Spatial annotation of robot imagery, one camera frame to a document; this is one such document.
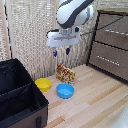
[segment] floor board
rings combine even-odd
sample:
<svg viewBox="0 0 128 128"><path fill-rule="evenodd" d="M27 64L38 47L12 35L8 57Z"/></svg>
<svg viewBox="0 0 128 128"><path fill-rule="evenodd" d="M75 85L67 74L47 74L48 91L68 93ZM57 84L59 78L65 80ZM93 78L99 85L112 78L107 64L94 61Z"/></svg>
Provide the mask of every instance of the floor board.
<svg viewBox="0 0 128 128"><path fill-rule="evenodd" d="M43 93L49 101L48 125L45 128L110 128L128 102L128 86L89 66L76 72L70 99L61 99L55 75L48 77L52 85Z"/></svg>

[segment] snack bag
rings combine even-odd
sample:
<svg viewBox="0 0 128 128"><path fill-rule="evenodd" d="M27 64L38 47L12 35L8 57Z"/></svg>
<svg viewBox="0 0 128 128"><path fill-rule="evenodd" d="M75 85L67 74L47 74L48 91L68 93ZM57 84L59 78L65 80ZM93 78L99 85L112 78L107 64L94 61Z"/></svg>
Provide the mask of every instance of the snack bag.
<svg viewBox="0 0 128 128"><path fill-rule="evenodd" d="M56 78L67 84L74 84L75 72L63 64L57 64Z"/></svg>

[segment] cable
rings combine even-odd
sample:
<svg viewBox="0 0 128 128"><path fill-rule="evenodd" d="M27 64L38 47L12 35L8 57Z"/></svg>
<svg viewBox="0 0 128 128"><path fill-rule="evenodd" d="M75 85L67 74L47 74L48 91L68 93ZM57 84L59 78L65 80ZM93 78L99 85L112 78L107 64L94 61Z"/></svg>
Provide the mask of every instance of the cable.
<svg viewBox="0 0 128 128"><path fill-rule="evenodd" d="M93 33L93 32L95 32L95 31L98 31L98 30L102 29L102 28L105 28L105 27L107 27L107 26L109 26L109 25L111 25L111 24L117 22L118 20L122 19L122 18L123 18L124 16L126 16L127 14L128 14L128 13L126 13L125 15L123 15L122 17L120 17L119 19L117 19L117 20L111 22L110 24L107 24L107 25L104 26L104 27L101 27L101 28L99 28L99 29L97 29L97 30L94 30L94 31L92 31L92 32L88 32L88 33L82 34L82 35L80 35L80 36L87 35L87 34L89 34L89 33Z"/></svg>

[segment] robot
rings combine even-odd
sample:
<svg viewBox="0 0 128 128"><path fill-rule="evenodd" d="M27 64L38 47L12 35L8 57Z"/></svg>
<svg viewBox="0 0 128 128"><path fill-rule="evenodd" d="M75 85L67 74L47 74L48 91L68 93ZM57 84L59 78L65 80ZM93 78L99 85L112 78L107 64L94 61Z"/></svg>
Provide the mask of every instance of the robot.
<svg viewBox="0 0 128 128"><path fill-rule="evenodd" d="M54 49L54 56L57 56L56 47L69 46L66 54L70 53L70 48L79 43L80 28L93 18L94 10L90 5L95 0L60 0L56 13L56 20L60 28L47 32L46 45Z"/></svg>

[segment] black bag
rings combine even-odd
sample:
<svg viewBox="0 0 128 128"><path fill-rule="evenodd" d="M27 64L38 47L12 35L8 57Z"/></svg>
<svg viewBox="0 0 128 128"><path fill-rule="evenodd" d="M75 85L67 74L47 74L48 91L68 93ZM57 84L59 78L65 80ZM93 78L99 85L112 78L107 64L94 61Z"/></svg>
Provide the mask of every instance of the black bag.
<svg viewBox="0 0 128 128"><path fill-rule="evenodd" d="M0 128L43 128L48 104L18 59L0 62Z"/></svg>

